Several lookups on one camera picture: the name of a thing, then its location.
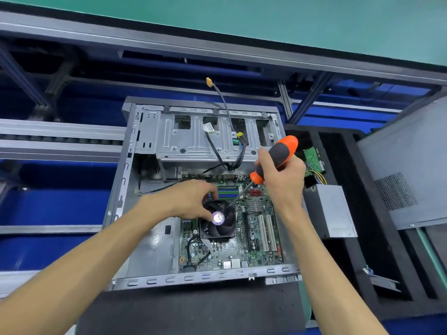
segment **screwdriver handle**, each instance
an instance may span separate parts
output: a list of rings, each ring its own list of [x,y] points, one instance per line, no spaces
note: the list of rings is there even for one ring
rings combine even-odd
[[[279,168],[286,163],[295,154],[297,147],[298,139],[293,135],[287,135],[276,142],[269,150],[275,167]],[[250,179],[256,184],[264,183],[264,170],[260,163],[256,166],[255,171],[250,174]]]

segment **motherboard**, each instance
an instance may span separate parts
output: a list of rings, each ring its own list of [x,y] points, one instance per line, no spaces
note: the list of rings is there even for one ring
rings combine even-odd
[[[219,200],[234,200],[250,184],[247,175],[182,175],[182,180],[191,179],[215,183]],[[282,263],[277,221],[265,187],[251,185],[247,193],[236,202],[235,211],[236,236],[227,239],[204,242],[199,237],[198,219],[181,221],[180,272],[186,268],[209,271]]]

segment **person's left hand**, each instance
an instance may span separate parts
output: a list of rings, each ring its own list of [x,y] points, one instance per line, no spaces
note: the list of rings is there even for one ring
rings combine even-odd
[[[156,194],[146,195],[140,199],[148,210],[162,209],[166,218],[178,216],[183,219],[213,219],[202,203],[211,193],[213,200],[218,200],[217,186],[203,180],[182,181]]]

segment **purple fan label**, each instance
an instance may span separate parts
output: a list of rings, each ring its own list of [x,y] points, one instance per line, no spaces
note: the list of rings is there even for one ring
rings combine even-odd
[[[215,225],[221,225],[225,221],[225,216],[222,212],[214,212],[213,213],[213,223]]]

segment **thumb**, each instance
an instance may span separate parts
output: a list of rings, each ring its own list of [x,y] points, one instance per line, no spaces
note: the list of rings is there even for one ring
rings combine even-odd
[[[271,174],[272,172],[277,172],[275,164],[273,163],[272,157],[265,148],[261,148],[257,152],[259,163],[264,170],[264,174]]]
[[[198,213],[200,218],[204,218],[207,221],[212,221],[213,220],[213,214],[211,214],[208,210],[206,210],[205,208],[201,208],[199,213]]]

